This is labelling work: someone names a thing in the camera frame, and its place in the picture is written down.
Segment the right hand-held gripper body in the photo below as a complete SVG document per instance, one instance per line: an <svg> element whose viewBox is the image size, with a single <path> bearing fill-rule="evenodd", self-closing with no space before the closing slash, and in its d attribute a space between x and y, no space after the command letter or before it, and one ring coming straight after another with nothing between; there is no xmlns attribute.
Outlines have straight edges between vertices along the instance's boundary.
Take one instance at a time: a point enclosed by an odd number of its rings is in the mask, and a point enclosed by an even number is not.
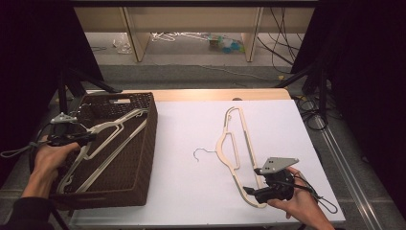
<svg viewBox="0 0 406 230"><path fill-rule="evenodd" d="M287 167L298 162L298 158L269 157L261 167L267 187L255 190L257 202L266 203L269 199L289 200L294 193L294 178Z"/></svg>

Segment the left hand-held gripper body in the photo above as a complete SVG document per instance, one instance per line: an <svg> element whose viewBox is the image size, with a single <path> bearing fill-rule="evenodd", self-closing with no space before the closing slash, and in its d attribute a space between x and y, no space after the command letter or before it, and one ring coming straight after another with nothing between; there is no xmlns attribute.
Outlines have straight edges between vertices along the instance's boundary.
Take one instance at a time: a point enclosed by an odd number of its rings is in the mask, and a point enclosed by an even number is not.
<svg viewBox="0 0 406 230"><path fill-rule="evenodd" d="M60 147L74 142L75 125L78 123L76 117L72 117L63 112L56 115L50 121L51 128L48 134L47 141L52 147Z"/></svg>

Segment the brown wicker basket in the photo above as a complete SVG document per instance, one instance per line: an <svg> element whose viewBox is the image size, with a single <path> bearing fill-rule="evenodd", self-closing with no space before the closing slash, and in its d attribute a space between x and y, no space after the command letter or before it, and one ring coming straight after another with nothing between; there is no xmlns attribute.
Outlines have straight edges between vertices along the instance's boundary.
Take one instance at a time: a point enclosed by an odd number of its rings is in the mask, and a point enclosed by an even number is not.
<svg viewBox="0 0 406 230"><path fill-rule="evenodd" d="M74 117L75 142L97 137L58 169L50 194L57 209L145 205L158 123L153 94L86 95Z"/></svg>

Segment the person's left hand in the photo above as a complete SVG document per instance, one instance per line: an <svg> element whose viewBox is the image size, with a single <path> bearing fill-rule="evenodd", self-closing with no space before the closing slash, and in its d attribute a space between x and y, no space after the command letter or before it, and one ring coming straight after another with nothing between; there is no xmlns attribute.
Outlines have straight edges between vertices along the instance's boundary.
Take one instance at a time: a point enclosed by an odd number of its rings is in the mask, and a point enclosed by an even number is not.
<svg viewBox="0 0 406 230"><path fill-rule="evenodd" d="M80 146L76 142L61 147L41 146L34 160L33 175L53 181L58 175L57 168L65 162L70 153L78 150Z"/></svg>

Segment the person's right hand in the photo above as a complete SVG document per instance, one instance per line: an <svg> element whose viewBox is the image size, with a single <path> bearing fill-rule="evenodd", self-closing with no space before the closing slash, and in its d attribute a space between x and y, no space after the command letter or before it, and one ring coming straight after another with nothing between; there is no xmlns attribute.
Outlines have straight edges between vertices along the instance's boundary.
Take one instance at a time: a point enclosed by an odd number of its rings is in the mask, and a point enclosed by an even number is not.
<svg viewBox="0 0 406 230"><path fill-rule="evenodd" d="M290 200L269 199L267 204L284 210L288 219L293 217L305 225L316 220L328 220L310 192L300 188L294 189L294 195Z"/></svg>

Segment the black tripod stand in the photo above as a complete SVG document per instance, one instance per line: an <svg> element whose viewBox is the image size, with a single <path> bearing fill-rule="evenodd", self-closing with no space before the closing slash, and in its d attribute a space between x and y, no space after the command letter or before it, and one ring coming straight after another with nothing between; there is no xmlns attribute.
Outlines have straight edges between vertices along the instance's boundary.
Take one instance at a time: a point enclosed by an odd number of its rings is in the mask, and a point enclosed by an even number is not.
<svg viewBox="0 0 406 230"><path fill-rule="evenodd" d="M276 85L276 88L285 88L291 83L298 81L299 79L306 77L304 85L302 86L302 92L305 95L310 95L318 92L319 105L318 114L321 118L327 122L327 72L325 69L317 63L310 64L304 70L299 71L287 80Z"/></svg>
<svg viewBox="0 0 406 230"><path fill-rule="evenodd" d="M86 95L86 90L82 85L83 81L90 82L107 93L121 93L121 90L115 89L104 83L102 80L96 80L84 72L72 67L64 67L61 70L57 81L59 111L65 115L68 114L66 90L71 92L76 101L80 101L81 98Z"/></svg>

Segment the black curtain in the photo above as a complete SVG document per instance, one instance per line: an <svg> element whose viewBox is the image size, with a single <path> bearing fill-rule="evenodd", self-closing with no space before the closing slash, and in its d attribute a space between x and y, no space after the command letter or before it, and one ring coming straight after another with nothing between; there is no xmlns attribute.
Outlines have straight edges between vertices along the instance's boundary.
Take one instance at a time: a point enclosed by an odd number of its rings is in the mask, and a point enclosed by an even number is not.
<svg viewBox="0 0 406 230"><path fill-rule="evenodd" d="M295 72L316 58L339 20L328 67L335 102L406 218L406 0L318 0Z"/></svg>
<svg viewBox="0 0 406 230"><path fill-rule="evenodd" d="M70 1L0 0L0 152L29 143L66 68L102 79ZM15 164L0 156L0 186Z"/></svg>

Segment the clear plastic bag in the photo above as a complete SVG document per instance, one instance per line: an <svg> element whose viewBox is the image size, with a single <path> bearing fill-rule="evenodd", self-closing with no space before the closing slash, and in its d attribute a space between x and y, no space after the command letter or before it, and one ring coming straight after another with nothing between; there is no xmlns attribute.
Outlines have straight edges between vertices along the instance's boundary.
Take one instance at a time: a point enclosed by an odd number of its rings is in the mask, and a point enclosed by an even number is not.
<svg viewBox="0 0 406 230"><path fill-rule="evenodd" d="M118 54L129 55L132 53L131 45L126 33L117 34L112 41L112 45Z"/></svg>

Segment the colourful plastic toys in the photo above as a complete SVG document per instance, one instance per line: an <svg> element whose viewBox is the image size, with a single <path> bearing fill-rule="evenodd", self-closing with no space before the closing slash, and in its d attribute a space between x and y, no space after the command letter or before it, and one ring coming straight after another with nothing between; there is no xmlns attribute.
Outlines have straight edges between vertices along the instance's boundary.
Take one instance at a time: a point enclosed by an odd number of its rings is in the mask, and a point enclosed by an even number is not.
<svg viewBox="0 0 406 230"><path fill-rule="evenodd" d="M211 48L216 48L224 54L245 52L245 49L239 40L231 39L225 35L210 34L208 36L208 41Z"/></svg>

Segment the beige wooden desk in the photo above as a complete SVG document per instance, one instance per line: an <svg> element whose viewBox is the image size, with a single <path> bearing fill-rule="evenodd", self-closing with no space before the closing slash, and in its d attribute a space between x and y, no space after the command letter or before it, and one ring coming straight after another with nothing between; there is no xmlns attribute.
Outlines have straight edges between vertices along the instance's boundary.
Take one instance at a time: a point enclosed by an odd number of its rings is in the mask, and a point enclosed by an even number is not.
<svg viewBox="0 0 406 230"><path fill-rule="evenodd" d="M246 60L254 60L259 33L304 34L312 8L288 7L76 7L82 29L89 33L126 33L133 58L143 60L152 32L240 33Z"/></svg>

